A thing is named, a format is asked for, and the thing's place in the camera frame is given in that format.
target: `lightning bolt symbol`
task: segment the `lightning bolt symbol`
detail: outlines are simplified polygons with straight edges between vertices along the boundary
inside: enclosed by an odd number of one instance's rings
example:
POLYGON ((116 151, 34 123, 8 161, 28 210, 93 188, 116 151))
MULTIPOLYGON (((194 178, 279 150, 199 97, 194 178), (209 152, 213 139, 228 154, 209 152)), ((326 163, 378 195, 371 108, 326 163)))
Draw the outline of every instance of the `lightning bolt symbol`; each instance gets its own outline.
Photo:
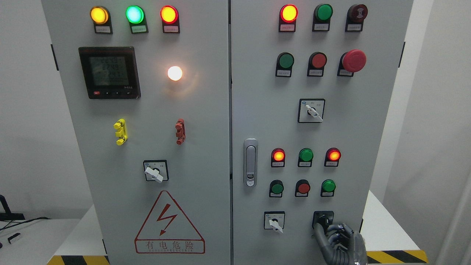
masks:
POLYGON ((173 220, 175 219, 175 217, 177 217, 177 215, 171 215, 171 216, 167 216, 167 217, 162 218, 162 216, 165 214, 165 212, 166 212, 169 208, 170 208, 170 204, 167 203, 167 205, 165 205, 165 207, 163 208, 163 211, 160 213, 159 218, 157 218, 157 222, 171 218, 171 220, 170 220, 170 222, 167 224, 167 226, 166 226, 163 230, 160 230, 160 235, 163 235, 163 234, 166 232, 165 229, 167 229, 167 227, 169 227, 169 225, 173 222, 173 220))

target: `lcd display screen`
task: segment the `lcd display screen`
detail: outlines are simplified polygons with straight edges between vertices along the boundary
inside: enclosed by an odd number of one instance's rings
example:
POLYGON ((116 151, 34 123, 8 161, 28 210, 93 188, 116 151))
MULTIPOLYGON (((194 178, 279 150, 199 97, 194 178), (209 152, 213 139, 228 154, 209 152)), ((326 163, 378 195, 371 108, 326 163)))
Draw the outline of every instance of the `lcd display screen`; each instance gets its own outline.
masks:
POLYGON ((89 57, 95 86, 129 85, 125 57, 89 57))

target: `green indicator light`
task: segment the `green indicator light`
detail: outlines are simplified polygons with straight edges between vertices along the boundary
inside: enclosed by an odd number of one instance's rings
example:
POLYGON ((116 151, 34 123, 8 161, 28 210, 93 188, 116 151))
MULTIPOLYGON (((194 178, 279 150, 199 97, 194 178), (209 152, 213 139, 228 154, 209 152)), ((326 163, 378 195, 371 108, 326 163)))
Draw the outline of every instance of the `green indicator light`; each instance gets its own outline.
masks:
POLYGON ((280 66, 283 68, 290 68, 294 63, 294 58, 291 54, 283 54, 280 57, 280 66))
POLYGON ((332 17, 333 9, 331 5, 324 4, 317 9, 316 17, 320 21, 326 21, 332 17))
POLYGON ((302 161, 308 162, 311 161, 312 158, 314 157, 314 154, 312 153, 312 150, 309 148, 304 148, 299 152, 299 158, 301 158, 302 161))
POLYGON ((333 180, 326 180, 322 183, 322 189, 326 192, 332 192, 335 190, 335 182, 333 180))
POLYGON ((271 192, 274 194, 280 194, 283 192, 283 185, 275 184, 271 187, 271 192))
POLYGON ((144 20, 144 11, 138 6, 130 6, 126 9, 126 17, 129 22, 133 24, 139 24, 144 20))

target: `white switch handle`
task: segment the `white switch handle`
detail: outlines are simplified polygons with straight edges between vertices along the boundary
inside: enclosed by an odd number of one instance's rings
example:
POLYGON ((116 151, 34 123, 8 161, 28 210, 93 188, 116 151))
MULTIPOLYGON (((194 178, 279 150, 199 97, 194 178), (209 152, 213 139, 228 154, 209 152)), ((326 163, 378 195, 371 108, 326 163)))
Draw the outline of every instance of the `white switch handle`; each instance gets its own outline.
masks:
POLYGON ((319 113, 314 108, 312 108, 311 106, 309 106, 307 104, 306 104, 306 108, 308 108, 308 113, 309 113, 309 115, 311 115, 311 117, 313 117, 316 121, 318 121, 320 123, 323 122, 323 119, 321 118, 319 113))
POLYGON ((269 220, 269 223, 270 223, 271 228, 274 231, 276 231, 278 233, 281 233, 281 234, 283 233, 283 228, 281 228, 281 226, 278 224, 277 221, 269 220))
POLYGON ((147 167, 144 173, 148 175, 152 180, 155 180, 158 183, 162 183, 163 181, 163 176, 160 175, 160 171, 158 169, 152 169, 150 167, 147 167))

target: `white wall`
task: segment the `white wall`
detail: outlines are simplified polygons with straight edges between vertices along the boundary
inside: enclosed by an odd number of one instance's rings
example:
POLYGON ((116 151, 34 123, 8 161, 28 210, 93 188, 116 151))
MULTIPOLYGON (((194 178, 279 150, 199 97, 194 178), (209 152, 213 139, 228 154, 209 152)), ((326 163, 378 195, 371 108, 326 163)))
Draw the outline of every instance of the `white wall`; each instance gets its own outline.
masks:
POLYGON ((470 1, 434 1, 384 197, 432 263, 445 238, 445 248, 450 238, 461 242, 437 264, 469 264, 469 220, 461 221, 469 210, 460 202, 469 201, 471 171, 470 10, 470 1))
POLYGON ((422 49, 423 37, 429 20, 433 0, 414 0, 405 37, 406 46, 392 91, 388 116, 384 124, 378 157, 374 166, 370 190, 380 200, 384 199, 392 162, 396 154, 404 115, 414 81, 415 69, 422 49))
POLYGON ((26 218, 80 218, 91 195, 41 1, 0 1, 0 25, 0 194, 26 218))

